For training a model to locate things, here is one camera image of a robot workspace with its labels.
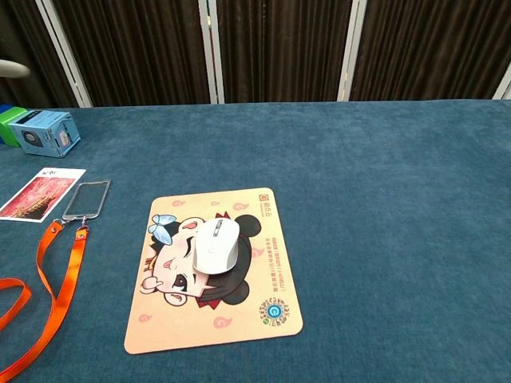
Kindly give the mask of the left five-finger robot hand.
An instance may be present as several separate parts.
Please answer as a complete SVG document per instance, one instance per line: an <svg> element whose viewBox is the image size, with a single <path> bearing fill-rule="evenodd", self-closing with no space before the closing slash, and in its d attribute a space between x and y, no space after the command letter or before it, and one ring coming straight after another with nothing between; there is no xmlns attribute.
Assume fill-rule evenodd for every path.
<svg viewBox="0 0 511 383"><path fill-rule="evenodd" d="M30 75L30 69L15 61L0 59L0 77L23 78Z"/></svg>

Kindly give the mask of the white computer mouse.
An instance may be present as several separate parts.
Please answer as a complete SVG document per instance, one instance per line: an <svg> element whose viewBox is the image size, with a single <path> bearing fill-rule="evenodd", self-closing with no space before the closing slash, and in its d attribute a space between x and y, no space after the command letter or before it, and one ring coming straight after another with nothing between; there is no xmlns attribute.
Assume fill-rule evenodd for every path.
<svg viewBox="0 0 511 383"><path fill-rule="evenodd" d="M195 236L193 267L203 274L230 271L238 259L240 225L229 218L205 221Z"/></svg>

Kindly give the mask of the cartoon girl mouse pad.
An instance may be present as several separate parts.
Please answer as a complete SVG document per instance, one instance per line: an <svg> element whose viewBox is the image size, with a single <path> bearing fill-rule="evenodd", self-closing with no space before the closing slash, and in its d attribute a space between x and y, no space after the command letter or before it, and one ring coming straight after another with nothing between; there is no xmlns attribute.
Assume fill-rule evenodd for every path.
<svg viewBox="0 0 511 383"><path fill-rule="evenodd" d="M196 261L198 235L237 223L232 269ZM125 334L130 354L297 334L299 300L270 188L153 200Z"/></svg>

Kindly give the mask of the green block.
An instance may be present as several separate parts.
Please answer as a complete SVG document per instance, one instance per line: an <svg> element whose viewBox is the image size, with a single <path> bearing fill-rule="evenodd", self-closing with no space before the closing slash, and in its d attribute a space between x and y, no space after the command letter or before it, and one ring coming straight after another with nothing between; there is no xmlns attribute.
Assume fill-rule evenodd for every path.
<svg viewBox="0 0 511 383"><path fill-rule="evenodd" d="M27 110L13 105L0 105L0 144L19 148L15 135L10 128L10 122L27 113Z"/></svg>

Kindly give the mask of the light blue product box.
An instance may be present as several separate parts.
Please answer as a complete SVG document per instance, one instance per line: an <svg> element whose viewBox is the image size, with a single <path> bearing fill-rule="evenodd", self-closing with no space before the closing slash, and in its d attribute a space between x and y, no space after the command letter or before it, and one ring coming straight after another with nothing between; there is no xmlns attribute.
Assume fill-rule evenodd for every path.
<svg viewBox="0 0 511 383"><path fill-rule="evenodd" d="M69 112L29 110L12 120L9 127L30 155L62 158L81 140Z"/></svg>

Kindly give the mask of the red picture postcard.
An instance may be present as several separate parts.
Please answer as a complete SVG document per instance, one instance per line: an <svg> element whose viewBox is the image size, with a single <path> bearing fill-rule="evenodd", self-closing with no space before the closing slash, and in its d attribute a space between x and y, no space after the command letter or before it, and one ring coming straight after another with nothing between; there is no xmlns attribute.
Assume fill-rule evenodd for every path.
<svg viewBox="0 0 511 383"><path fill-rule="evenodd" d="M42 223L85 174L80 168L43 168L0 207L0 220Z"/></svg>

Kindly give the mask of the clear phone badge holder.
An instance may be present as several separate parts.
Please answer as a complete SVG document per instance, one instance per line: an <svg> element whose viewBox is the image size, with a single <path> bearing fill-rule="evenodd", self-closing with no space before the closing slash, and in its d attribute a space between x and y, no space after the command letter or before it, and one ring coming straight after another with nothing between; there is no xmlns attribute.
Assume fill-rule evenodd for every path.
<svg viewBox="0 0 511 383"><path fill-rule="evenodd" d="M62 219L66 222L96 219L106 200L111 181L84 182L77 186Z"/></svg>

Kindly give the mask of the blue felt table cover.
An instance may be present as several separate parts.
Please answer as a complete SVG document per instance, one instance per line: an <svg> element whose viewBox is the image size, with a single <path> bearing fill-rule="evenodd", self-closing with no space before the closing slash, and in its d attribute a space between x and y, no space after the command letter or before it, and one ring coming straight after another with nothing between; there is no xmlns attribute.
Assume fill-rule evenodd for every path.
<svg viewBox="0 0 511 383"><path fill-rule="evenodd" d="M511 101L74 109L65 158L0 145L0 205L41 168L111 187L73 304L26 383L511 383ZM129 355L151 202L271 188L293 337Z"/></svg>

